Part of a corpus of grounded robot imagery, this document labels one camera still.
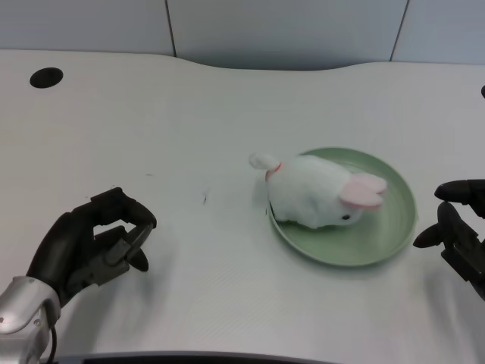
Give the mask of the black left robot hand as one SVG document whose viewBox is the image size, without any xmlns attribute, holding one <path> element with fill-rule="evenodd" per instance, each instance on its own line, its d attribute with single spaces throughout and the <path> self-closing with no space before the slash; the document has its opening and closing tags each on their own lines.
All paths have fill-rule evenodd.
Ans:
<svg viewBox="0 0 485 364">
<path fill-rule="evenodd" d="M 50 286 L 65 306 L 91 285 L 102 286 L 130 268 L 149 270 L 142 251 L 156 217 L 120 187 L 108 190 L 71 212 L 49 229 L 27 276 Z"/>
</svg>

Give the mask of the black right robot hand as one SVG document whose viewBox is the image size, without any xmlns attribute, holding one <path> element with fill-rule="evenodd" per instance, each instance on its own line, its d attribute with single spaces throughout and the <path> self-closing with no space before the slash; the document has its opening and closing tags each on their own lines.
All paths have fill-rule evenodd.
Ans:
<svg viewBox="0 0 485 364">
<path fill-rule="evenodd" d="M 442 202 L 437 208 L 437 223 L 422 231 L 413 246 L 423 249 L 444 245 L 442 258 L 484 297 L 484 242 L 460 217 L 454 202 L 469 206 L 484 217 L 484 180 L 455 180 L 441 184 L 434 196 Z"/>
</svg>

